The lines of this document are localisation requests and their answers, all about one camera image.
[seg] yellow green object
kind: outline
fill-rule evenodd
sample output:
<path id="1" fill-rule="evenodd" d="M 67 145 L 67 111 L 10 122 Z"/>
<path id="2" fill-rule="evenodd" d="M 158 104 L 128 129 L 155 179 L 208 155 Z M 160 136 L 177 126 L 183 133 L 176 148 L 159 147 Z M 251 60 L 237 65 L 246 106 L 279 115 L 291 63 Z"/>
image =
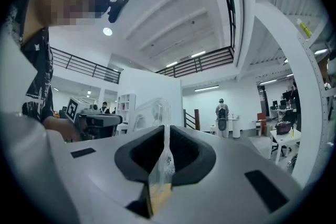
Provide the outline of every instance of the yellow green object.
<path id="1" fill-rule="evenodd" d="M 296 23 L 302 28 L 302 30 L 306 33 L 307 37 L 310 38 L 312 33 L 309 28 L 300 20 L 297 19 Z"/>

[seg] brown wooden post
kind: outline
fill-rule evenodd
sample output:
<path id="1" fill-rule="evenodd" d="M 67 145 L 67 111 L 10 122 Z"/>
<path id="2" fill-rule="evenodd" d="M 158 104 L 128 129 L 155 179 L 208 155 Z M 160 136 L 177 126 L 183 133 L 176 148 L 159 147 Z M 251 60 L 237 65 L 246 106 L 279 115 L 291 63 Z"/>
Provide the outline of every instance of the brown wooden post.
<path id="1" fill-rule="evenodd" d="M 185 109 L 183 110 L 183 126 L 187 127 L 187 115 Z"/>
<path id="2" fill-rule="evenodd" d="M 200 127 L 200 125 L 199 125 L 199 124 L 200 124 L 200 123 L 199 123 L 199 122 L 200 122 L 199 120 L 200 120 L 200 117 L 199 117 L 199 111 L 198 111 L 198 109 L 195 109 L 195 129 L 200 131 L 200 130 L 201 130 L 201 127 Z"/>

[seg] purple bag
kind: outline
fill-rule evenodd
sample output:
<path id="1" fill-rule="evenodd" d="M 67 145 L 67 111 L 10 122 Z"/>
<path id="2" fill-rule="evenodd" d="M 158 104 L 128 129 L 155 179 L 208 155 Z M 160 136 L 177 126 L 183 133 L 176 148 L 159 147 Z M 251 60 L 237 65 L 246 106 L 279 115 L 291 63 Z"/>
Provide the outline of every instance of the purple bag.
<path id="1" fill-rule="evenodd" d="M 275 125 L 275 128 L 277 129 L 277 135 L 278 134 L 288 134 L 291 129 L 292 124 L 289 121 L 282 121 L 277 123 Z"/>

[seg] neck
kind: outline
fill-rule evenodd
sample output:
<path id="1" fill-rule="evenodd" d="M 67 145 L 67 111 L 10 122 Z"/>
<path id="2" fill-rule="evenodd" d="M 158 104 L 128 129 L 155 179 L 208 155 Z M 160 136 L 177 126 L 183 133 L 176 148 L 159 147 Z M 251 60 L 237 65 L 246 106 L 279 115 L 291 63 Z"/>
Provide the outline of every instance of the neck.
<path id="1" fill-rule="evenodd" d="M 23 31 L 23 45 L 32 38 L 42 28 L 47 25 L 42 23 L 38 16 L 37 0 L 29 0 Z"/>

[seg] transparent plastic bag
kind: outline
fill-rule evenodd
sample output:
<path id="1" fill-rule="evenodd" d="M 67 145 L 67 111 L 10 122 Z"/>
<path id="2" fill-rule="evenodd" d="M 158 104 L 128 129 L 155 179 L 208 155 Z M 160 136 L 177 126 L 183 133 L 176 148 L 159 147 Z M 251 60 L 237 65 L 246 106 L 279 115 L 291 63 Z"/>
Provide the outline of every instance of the transparent plastic bag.
<path id="1" fill-rule="evenodd" d="M 130 120 L 132 132 L 164 125 L 164 149 L 149 175 L 152 210 L 155 213 L 171 193 L 172 176 L 175 174 L 173 154 L 170 151 L 171 108 L 164 98 L 155 98 L 139 106 Z"/>

